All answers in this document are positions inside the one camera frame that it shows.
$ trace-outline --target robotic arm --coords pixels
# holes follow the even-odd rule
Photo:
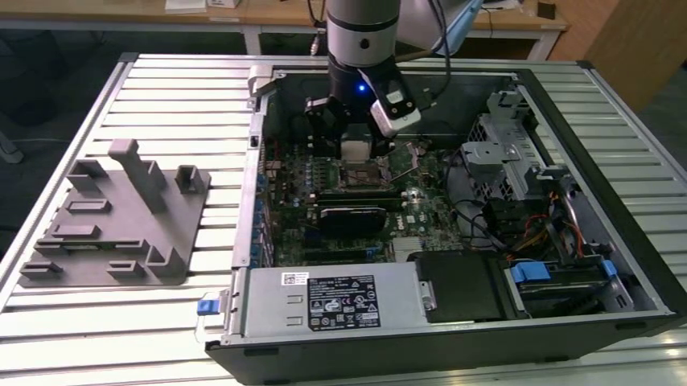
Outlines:
[[[447,47],[457,51],[472,25],[483,0],[328,0],[327,45],[329,97],[308,100],[305,116],[313,127],[320,155],[340,157],[341,136],[349,125],[367,125],[372,136],[372,152],[384,148],[399,131],[420,121],[420,110],[404,82],[393,57],[399,20],[401,32],[416,45],[431,44],[432,51]],[[448,10],[449,26],[437,23],[437,6]],[[413,40],[413,28],[433,26],[424,41]],[[321,118],[323,110],[333,115],[333,124]]]

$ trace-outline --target motherboard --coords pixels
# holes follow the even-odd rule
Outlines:
[[[461,248],[443,188],[445,151],[395,145],[385,156],[353,161],[268,146],[276,266],[405,261],[413,252]]]

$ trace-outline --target white paper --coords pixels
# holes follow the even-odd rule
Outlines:
[[[489,12],[499,12],[500,10],[512,10],[519,6],[519,0],[501,0],[500,2],[489,2],[488,4],[483,4],[481,8],[487,8]]]
[[[168,14],[201,14],[206,11],[205,0],[166,0],[164,11]]]

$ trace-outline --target table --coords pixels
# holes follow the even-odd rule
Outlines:
[[[205,293],[225,289],[232,280],[242,158],[250,122],[261,121],[258,114],[245,112],[249,67],[324,63],[324,58],[297,56],[140,55],[116,64],[0,263],[2,385],[238,386],[206,357],[197,342],[202,338],[196,340],[194,304]],[[443,61],[401,64],[403,68],[413,66],[443,68]],[[573,62],[455,60],[453,67],[531,69],[657,252],[687,285],[687,175],[596,72]],[[162,288],[22,288],[16,285],[18,267],[66,193],[69,165],[78,158],[105,158],[114,138],[136,138],[142,159],[156,159],[161,168],[192,164],[213,170],[192,276],[182,285]],[[556,163],[561,162],[552,141],[544,137],[541,142]],[[112,162],[101,164],[116,167]],[[208,317],[205,333],[220,333],[221,325],[221,317]],[[685,346],[687,334],[677,329],[623,341],[567,362],[341,380],[336,384],[488,386],[499,379],[517,386],[680,385]]]
[[[0,28],[85,31],[238,32],[248,55],[260,55],[260,34],[315,34],[305,0],[242,0],[234,9],[165,14],[165,0],[0,0]],[[321,0],[313,0],[316,9]],[[560,18],[536,17],[536,0],[524,9],[493,11],[475,20],[471,38],[529,39],[529,60],[545,60],[568,27]]]

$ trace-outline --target wooden desk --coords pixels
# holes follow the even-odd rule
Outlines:
[[[165,14],[165,0],[0,0],[0,28],[86,31],[240,32],[249,55],[260,55],[260,33],[312,34],[305,0],[242,0],[234,9],[208,7],[202,14]],[[319,14],[321,0],[313,0]],[[476,18],[471,38],[533,39],[531,60],[544,60],[568,27],[561,18],[535,16],[536,0],[523,10]]]

